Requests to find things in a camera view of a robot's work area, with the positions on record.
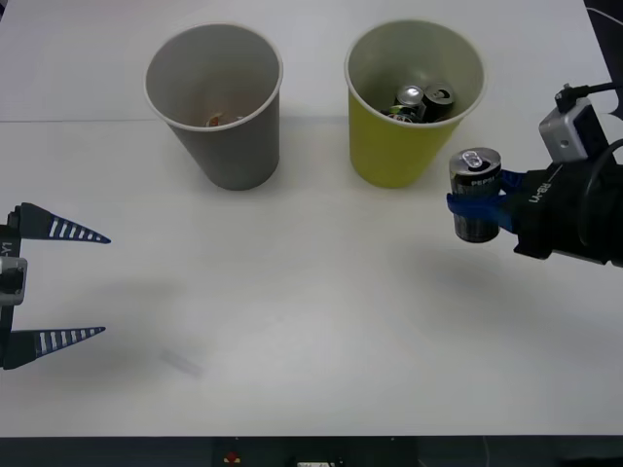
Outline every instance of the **black cable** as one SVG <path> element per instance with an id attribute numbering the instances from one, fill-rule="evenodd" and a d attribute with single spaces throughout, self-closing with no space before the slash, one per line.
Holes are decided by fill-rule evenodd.
<path id="1" fill-rule="evenodd" d="M 620 90 L 623 88 L 623 83 L 603 83 L 602 85 L 595 85 L 588 87 L 588 93 L 593 94 L 595 92 L 604 92 L 605 90 Z"/>
<path id="2" fill-rule="evenodd" d="M 614 154 L 614 151 L 623 147 L 623 139 L 619 139 L 610 144 L 605 150 L 597 157 L 597 160 L 593 164 L 593 168 L 591 169 L 591 174 L 588 177 L 586 185 L 584 186 L 584 192 L 582 193 L 582 198 L 580 199 L 578 217 L 577 217 L 577 235 L 580 238 L 580 241 L 584 246 L 588 246 L 588 205 L 589 205 L 589 197 L 591 192 L 593 191 L 593 187 L 597 182 L 597 179 L 602 173 L 602 169 L 605 166 L 605 163 L 608 162 L 610 157 Z"/>

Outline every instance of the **can lid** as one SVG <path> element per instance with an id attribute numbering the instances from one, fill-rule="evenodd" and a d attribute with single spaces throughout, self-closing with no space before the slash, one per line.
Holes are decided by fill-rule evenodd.
<path id="1" fill-rule="evenodd" d="M 402 105 L 408 105 L 410 107 L 420 105 L 423 97 L 423 91 L 415 85 L 403 86 L 396 93 L 396 100 Z"/>
<path id="2" fill-rule="evenodd" d="M 460 155 L 460 158 L 463 159 L 469 168 L 480 168 L 484 163 L 476 151 L 465 151 Z"/>
<path id="3" fill-rule="evenodd" d="M 455 102 L 455 92 L 446 83 L 434 83 L 426 87 L 424 92 L 432 102 L 442 105 L 450 105 Z"/>
<path id="4" fill-rule="evenodd" d="M 466 149 L 450 158 L 450 171 L 453 174 L 474 175 L 495 170 L 500 165 L 499 152 L 489 148 Z"/>

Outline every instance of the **tabletop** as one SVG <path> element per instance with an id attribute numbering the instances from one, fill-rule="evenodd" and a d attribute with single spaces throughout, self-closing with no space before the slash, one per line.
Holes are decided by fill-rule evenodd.
<path id="1" fill-rule="evenodd" d="M 450 154 L 541 168 L 553 93 L 608 80 L 581 2 L 268 4 L 9 5 L 0 212 L 34 202 L 113 242 L 24 243 L 15 328 L 107 331 L 0 374 L 0 436 L 621 434 L 618 269 L 521 257 L 509 233 L 463 243 L 444 199 Z M 490 86 L 422 180 L 391 191 L 349 165 L 342 60 L 402 16 L 466 32 Z M 286 75 L 281 162 L 240 193 L 141 94 L 169 29 L 233 19 L 276 42 Z"/>

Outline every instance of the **debris in cup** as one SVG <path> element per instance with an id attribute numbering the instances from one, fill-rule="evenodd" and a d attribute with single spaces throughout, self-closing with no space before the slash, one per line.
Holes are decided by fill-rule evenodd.
<path id="1" fill-rule="evenodd" d="M 225 112 L 216 112 L 209 120 L 205 123 L 205 126 L 222 126 L 232 124 L 233 122 L 237 122 L 238 120 L 242 120 L 244 117 L 237 116 L 234 118 L 229 118 Z"/>
<path id="2" fill-rule="evenodd" d="M 207 121 L 205 126 L 219 126 L 220 125 L 220 120 L 219 119 L 221 117 L 223 117 L 223 112 L 217 112 L 212 117 L 210 117 L 210 119 Z"/>

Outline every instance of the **soda can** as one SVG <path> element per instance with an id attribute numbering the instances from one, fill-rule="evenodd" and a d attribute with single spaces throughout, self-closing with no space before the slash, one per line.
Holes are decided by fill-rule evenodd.
<path id="1" fill-rule="evenodd" d="M 426 123 L 438 122 L 445 118 L 455 105 L 455 92 L 445 83 L 427 86 L 421 99 L 425 107 L 423 119 Z"/>
<path id="2" fill-rule="evenodd" d="M 392 105 L 386 110 L 382 110 L 381 113 L 391 119 L 398 122 L 407 122 L 408 124 L 421 124 L 421 117 L 418 114 L 418 109 L 408 107 L 406 105 Z"/>
<path id="3" fill-rule="evenodd" d="M 394 105 L 406 105 L 407 107 L 418 107 L 424 98 L 421 88 L 414 85 L 402 86 L 396 93 Z"/>
<path id="4" fill-rule="evenodd" d="M 490 198 L 501 189 L 501 157 L 489 148 L 466 149 L 450 158 L 452 193 L 468 198 Z M 455 232 L 462 240 L 483 243 L 499 234 L 499 225 L 455 214 Z"/>

